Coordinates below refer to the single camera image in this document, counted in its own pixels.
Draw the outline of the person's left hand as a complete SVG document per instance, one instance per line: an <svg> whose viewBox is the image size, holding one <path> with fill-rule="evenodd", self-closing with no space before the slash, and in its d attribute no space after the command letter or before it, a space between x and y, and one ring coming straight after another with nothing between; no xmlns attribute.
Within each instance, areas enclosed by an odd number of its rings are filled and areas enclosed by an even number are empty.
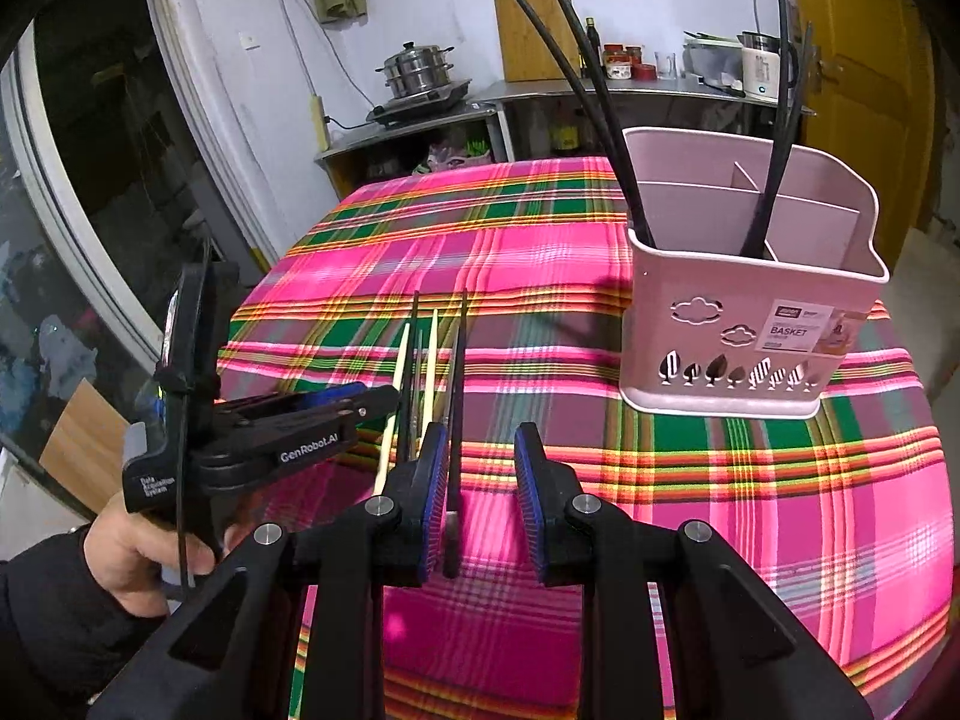
<svg viewBox="0 0 960 720"><path fill-rule="evenodd" d="M228 517L224 554L257 527L263 495L242 496L236 512ZM167 600L161 589L161 567L179 569L176 530L153 522L143 514L131 514L124 496L116 493L91 523L83 543L91 577L101 589L137 617L167 615ZM194 575L208 575L220 561L195 535L185 535L185 564Z"/></svg>

